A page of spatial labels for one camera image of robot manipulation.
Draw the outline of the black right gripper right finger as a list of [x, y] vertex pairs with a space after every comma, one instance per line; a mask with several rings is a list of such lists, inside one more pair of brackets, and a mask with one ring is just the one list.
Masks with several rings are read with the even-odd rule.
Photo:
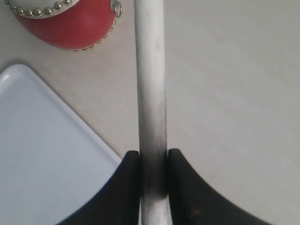
[[179, 149], [168, 151], [167, 185], [175, 225], [264, 225], [213, 189]]

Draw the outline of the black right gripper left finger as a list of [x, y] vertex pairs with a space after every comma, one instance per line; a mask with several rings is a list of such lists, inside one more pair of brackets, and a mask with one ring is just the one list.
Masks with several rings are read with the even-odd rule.
[[60, 225], [137, 225], [141, 194], [138, 151], [128, 151], [96, 195]]

